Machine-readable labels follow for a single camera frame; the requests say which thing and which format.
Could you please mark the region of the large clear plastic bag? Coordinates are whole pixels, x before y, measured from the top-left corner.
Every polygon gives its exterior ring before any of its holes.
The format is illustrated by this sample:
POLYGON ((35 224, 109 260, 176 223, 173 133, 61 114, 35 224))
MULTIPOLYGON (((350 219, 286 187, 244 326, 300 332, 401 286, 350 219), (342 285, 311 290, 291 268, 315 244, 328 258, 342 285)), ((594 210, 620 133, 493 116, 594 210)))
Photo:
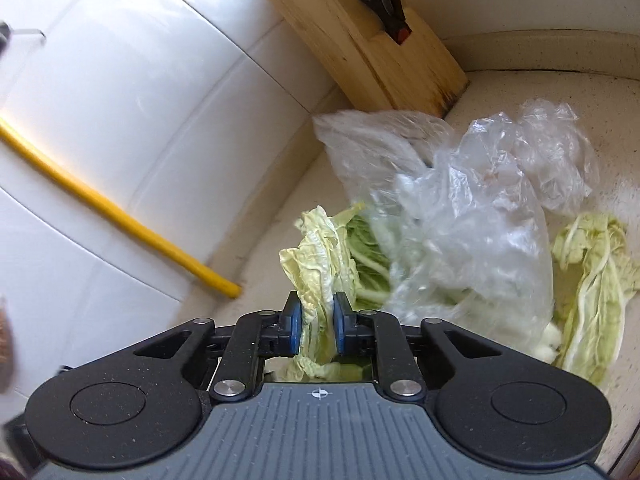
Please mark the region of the large clear plastic bag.
POLYGON ((460 134, 419 112, 343 110, 316 117, 314 132, 390 264, 387 310, 555 359, 547 223, 508 116, 460 134))

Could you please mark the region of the dark green leafy vegetable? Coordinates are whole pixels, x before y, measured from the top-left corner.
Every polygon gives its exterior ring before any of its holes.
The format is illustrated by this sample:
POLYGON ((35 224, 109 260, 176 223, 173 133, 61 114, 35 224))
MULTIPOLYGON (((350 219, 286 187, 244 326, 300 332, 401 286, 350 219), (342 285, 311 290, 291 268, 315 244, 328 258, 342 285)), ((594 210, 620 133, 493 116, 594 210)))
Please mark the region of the dark green leafy vegetable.
POLYGON ((358 273, 356 307, 358 310, 378 310, 392 292, 390 260, 378 246, 369 223, 360 214, 347 223, 346 231, 347 247, 358 273))

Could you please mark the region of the wooden knife block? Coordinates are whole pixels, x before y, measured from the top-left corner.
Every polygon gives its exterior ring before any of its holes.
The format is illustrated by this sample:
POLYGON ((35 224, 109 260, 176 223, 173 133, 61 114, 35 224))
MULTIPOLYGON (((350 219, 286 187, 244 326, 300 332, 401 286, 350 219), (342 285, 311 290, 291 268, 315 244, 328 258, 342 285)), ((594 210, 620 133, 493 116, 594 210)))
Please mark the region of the wooden knife block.
POLYGON ((413 10, 402 44, 359 0, 269 0, 358 110, 445 116, 469 79, 413 10))

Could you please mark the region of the small crumpled plastic bag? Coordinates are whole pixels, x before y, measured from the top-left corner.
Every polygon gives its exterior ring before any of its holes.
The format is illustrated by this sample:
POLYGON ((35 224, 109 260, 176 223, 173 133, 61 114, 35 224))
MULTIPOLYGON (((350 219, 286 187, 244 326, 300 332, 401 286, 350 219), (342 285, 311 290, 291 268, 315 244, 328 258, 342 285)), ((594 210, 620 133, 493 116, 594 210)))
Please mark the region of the small crumpled plastic bag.
POLYGON ((525 102, 513 154, 544 209, 561 216, 578 214, 600 181, 596 151, 566 103, 525 102))

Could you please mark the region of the pale cabbage leaf on counter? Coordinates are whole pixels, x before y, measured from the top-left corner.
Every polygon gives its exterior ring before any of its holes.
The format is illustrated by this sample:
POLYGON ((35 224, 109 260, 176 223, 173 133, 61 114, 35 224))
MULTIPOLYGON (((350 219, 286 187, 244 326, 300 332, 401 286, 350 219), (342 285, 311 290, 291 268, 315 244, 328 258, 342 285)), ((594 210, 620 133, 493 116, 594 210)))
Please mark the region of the pale cabbage leaf on counter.
POLYGON ((626 226, 606 212, 583 212, 555 237, 551 255, 574 286, 555 310, 562 333, 556 365, 600 387, 620 355, 626 307, 639 291, 626 226))

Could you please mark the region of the pale yellow cabbage leaf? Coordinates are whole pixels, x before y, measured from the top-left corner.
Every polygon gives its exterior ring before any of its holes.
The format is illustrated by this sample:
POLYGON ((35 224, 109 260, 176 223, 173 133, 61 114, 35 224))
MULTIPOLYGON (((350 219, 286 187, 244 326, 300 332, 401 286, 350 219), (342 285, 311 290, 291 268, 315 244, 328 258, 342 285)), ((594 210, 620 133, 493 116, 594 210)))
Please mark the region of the pale yellow cabbage leaf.
POLYGON ((331 217, 323 207, 303 212, 295 226, 302 239, 279 252, 280 265, 302 304, 302 336, 294 358, 276 371, 278 382, 359 382, 363 367, 337 362, 333 296, 356 299, 359 278, 347 247, 347 225, 361 210, 331 217))

